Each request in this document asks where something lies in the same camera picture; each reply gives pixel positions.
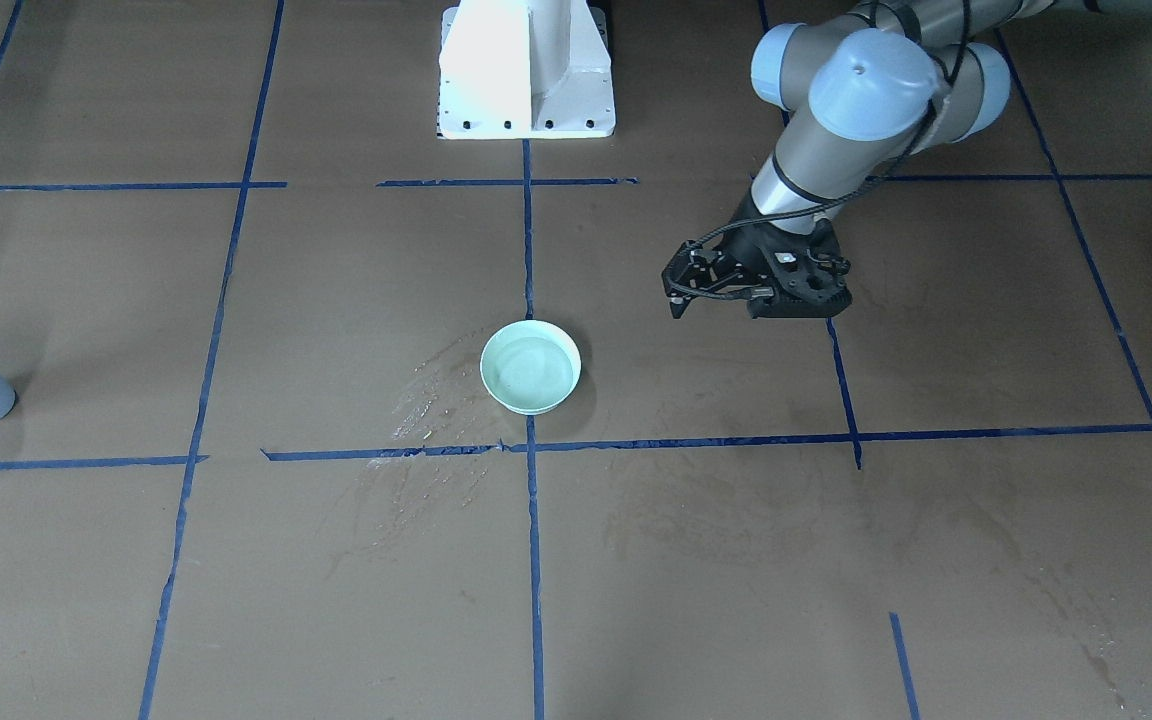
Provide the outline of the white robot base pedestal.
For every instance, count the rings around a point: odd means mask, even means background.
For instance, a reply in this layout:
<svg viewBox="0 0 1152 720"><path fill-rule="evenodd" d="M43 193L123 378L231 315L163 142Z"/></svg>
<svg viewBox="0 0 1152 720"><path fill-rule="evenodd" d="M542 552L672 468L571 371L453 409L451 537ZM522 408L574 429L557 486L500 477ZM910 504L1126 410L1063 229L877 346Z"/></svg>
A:
<svg viewBox="0 0 1152 720"><path fill-rule="evenodd" d="M573 141L616 129L609 14L594 1L461 1L440 23L444 141Z"/></svg>

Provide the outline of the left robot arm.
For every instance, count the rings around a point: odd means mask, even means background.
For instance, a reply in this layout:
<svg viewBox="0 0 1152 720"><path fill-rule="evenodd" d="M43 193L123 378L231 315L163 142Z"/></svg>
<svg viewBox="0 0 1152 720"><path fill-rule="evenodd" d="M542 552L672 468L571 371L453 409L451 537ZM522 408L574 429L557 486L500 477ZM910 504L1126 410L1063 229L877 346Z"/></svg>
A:
<svg viewBox="0 0 1152 720"><path fill-rule="evenodd" d="M1011 70L977 36L1056 10L1152 18L1152 1L864 1L827 22L771 28L750 82L787 123L732 219L664 266L673 318L698 300L744 304L755 319L850 306L838 213L910 156L995 122Z"/></svg>

